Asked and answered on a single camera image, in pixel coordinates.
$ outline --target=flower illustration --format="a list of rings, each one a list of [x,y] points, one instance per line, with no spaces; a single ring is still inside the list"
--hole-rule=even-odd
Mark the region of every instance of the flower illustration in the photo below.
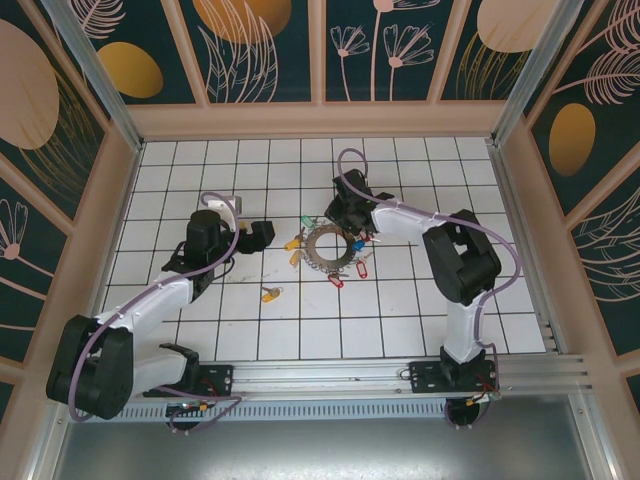
[[[389,100],[393,100],[393,79],[396,68],[419,65],[433,60],[433,49],[428,49],[431,38],[429,27],[406,27],[398,37],[398,25],[384,29],[384,47],[389,57],[391,81]]]
[[[440,0],[373,0],[373,6],[381,13],[393,10],[418,10],[420,8],[433,7],[440,3]]]
[[[351,101],[349,89],[347,87],[347,76],[344,69],[344,59],[350,55],[360,55],[369,51],[369,42],[365,42],[366,37],[362,31],[362,26],[346,27],[344,32],[340,27],[331,29],[331,40],[336,47],[336,51],[340,56],[340,66],[342,67],[342,83],[344,84],[344,93],[347,95],[347,101]]]
[[[20,256],[20,243],[27,228],[29,210],[16,202],[14,213],[6,199],[0,200],[0,258],[15,260]]]

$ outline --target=purple cable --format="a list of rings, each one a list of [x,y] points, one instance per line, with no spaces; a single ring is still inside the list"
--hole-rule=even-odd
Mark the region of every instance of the purple cable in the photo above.
[[[222,410],[218,415],[213,417],[211,420],[207,420],[206,422],[200,422],[198,425],[196,425],[195,427],[193,427],[193,428],[191,428],[189,430],[178,430],[176,428],[176,426],[174,425],[173,421],[180,414],[180,411],[178,410],[178,411],[174,412],[173,415],[171,415],[171,418],[169,418],[169,426],[171,427],[171,430],[173,431],[173,433],[180,433],[183,436],[187,436],[190,433],[200,432],[200,431],[202,431],[202,430],[204,430],[206,428],[211,427],[212,425],[217,423],[218,420],[220,420],[222,417],[224,417],[227,413],[229,413],[231,410],[233,410],[242,401],[242,397],[234,396],[234,395],[229,396],[229,397],[208,397],[206,395],[193,395],[191,393],[181,392],[181,391],[175,390],[175,389],[173,389],[171,387],[158,387],[158,388],[156,388],[156,390],[160,390],[161,392],[171,393],[173,395],[179,395],[181,397],[193,398],[194,400],[202,400],[204,402],[215,401],[216,405],[219,402],[224,402],[226,400],[234,400],[234,402],[231,405],[229,405],[227,408]]]
[[[497,293],[503,291],[504,289],[510,287],[515,283],[516,280],[518,280],[518,277],[520,276],[520,271],[522,270],[522,263],[520,262],[520,257],[518,256],[518,252],[515,251],[515,249],[509,244],[509,242],[507,242],[504,238],[502,238],[500,235],[495,233],[493,230],[489,230],[488,228],[483,227],[482,225],[478,225],[477,223],[468,222],[466,220],[450,217],[448,215],[442,215],[440,213],[427,212],[425,210],[420,210],[419,208],[405,205],[404,203],[401,203],[401,202],[394,203],[390,200],[381,200],[379,198],[372,197],[371,195],[367,195],[366,193],[361,192],[356,187],[351,185],[351,183],[349,183],[347,178],[344,176],[344,172],[342,171],[342,157],[349,152],[355,153],[360,157],[360,159],[365,165],[365,172],[367,171],[368,162],[364,154],[359,150],[356,150],[355,148],[345,148],[342,152],[340,152],[340,155],[338,155],[338,161],[337,161],[338,173],[340,174],[340,178],[342,179],[342,182],[352,192],[356,193],[357,195],[360,195],[362,198],[364,198],[365,200],[369,200],[370,202],[380,203],[390,208],[394,208],[397,210],[404,210],[406,212],[411,212],[417,215],[425,215],[427,217],[431,217],[431,219],[433,220],[442,220],[445,222],[451,222],[457,225],[461,225],[463,227],[473,228],[475,230],[478,230],[479,232],[482,232],[496,239],[499,243],[501,243],[507,249],[507,251],[513,257],[513,260],[516,264],[516,271],[511,276],[511,278],[509,278],[509,280],[507,280],[503,285],[500,285],[499,287],[496,287],[493,290],[485,292],[485,294],[482,295],[482,297],[480,297],[480,301],[478,302],[478,308],[476,309],[476,314],[474,317],[474,325],[473,325],[473,337],[474,337],[474,340],[476,341],[476,344],[481,348],[491,348],[493,350],[493,360],[496,368],[496,390],[499,390],[500,381],[499,381],[499,373],[498,373],[498,351],[494,343],[483,343],[482,340],[480,340],[480,318],[482,317],[482,309],[484,308],[484,304],[487,302],[487,300],[489,300],[489,298],[491,298],[492,296],[495,296]]]
[[[104,322],[98,328],[98,330],[95,331],[93,335],[91,335],[91,338],[89,338],[89,341],[87,342],[84,349],[80,353],[80,358],[78,359],[76,368],[73,371],[73,376],[71,377],[71,385],[69,386],[69,398],[67,400],[67,403],[69,405],[69,414],[71,415],[71,418],[73,418],[73,420],[75,420],[76,422],[84,422],[93,416],[91,414],[85,415],[84,417],[81,417],[80,415],[78,415],[78,412],[76,411],[76,392],[78,389],[78,381],[80,380],[80,373],[82,372],[82,367],[84,367],[84,364],[87,361],[87,356],[91,352],[91,348],[93,348],[95,343],[98,341],[98,338],[100,338],[100,335],[102,335],[107,330],[107,328],[109,328],[111,324],[113,324],[116,320],[123,318],[124,315],[131,308],[135,307],[138,304],[138,302],[146,298],[151,293],[155,292],[156,290],[159,290],[160,288],[164,288],[166,285],[169,285],[170,283],[173,283],[175,281],[183,280],[185,278],[190,278],[190,277],[211,271],[214,268],[220,266],[227,258],[229,258],[233,254],[233,251],[235,250],[236,245],[238,244],[238,239],[240,238],[240,230],[238,228],[238,224],[240,223],[238,220],[238,212],[236,212],[235,208],[233,208],[233,205],[231,205],[231,203],[229,203],[229,201],[226,198],[224,198],[222,195],[219,195],[215,192],[203,192],[202,195],[200,196],[200,202],[206,205],[207,203],[205,202],[205,198],[209,195],[212,195],[217,199],[222,200],[224,204],[229,208],[229,210],[231,210],[231,214],[233,215],[233,220],[236,225],[236,231],[234,232],[233,240],[231,240],[231,245],[229,246],[229,250],[227,250],[225,254],[222,255],[222,257],[220,257],[218,260],[213,262],[211,265],[208,265],[199,270],[195,270],[193,272],[186,273],[184,275],[174,275],[173,277],[169,277],[168,279],[163,280],[162,282],[149,285],[145,290],[143,290],[141,293],[139,293],[138,295],[133,297],[131,300],[129,300],[120,310],[114,313],[113,316],[109,318],[109,320]]]

